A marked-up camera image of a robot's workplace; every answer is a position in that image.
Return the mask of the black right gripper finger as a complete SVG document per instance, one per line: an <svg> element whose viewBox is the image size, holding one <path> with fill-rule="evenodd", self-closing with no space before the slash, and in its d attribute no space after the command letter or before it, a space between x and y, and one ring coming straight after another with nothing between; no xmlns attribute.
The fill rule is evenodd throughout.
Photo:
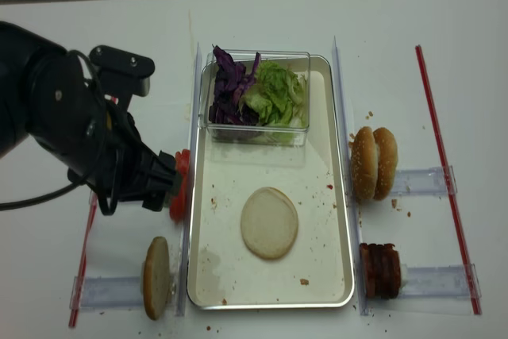
<svg viewBox="0 0 508 339"><path fill-rule="evenodd" d="M142 207L160 212L167 200L177 193L177 187L174 182L155 182L143 187Z"/></svg>

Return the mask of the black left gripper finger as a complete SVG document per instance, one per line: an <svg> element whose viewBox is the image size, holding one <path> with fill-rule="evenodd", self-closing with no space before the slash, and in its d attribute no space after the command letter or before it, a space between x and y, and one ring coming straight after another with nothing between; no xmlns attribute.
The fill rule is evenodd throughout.
<svg viewBox="0 0 508 339"><path fill-rule="evenodd" d="M157 178L160 180L175 180L178 177L178 172L175 168L175 158L164 152L160 151L157 156Z"/></svg>

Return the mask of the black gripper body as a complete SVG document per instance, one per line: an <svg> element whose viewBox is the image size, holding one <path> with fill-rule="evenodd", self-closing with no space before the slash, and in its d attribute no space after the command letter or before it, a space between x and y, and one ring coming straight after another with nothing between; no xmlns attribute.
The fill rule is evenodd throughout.
<svg viewBox="0 0 508 339"><path fill-rule="evenodd" d="M67 178L89 186L100 206L142 203L143 187L159 182L156 161L127 111L95 110L66 118Z"/></svg>

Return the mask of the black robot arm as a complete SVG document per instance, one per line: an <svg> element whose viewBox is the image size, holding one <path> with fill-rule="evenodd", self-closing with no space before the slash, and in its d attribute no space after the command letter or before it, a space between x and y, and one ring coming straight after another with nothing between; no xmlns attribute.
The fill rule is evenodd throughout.
<svg viewBox="0 0 508 339"><path fill-rule="evenodd" d="M35 206L88 186L104 215L119 202L159 211L178 195L175 158L154 153L128 111L144 97L155 71L144 56L99 45L67 50L20 26L1 24L1 152L26 137L67 166L68 185L45 195L4 202L3 210Z"/></svg>

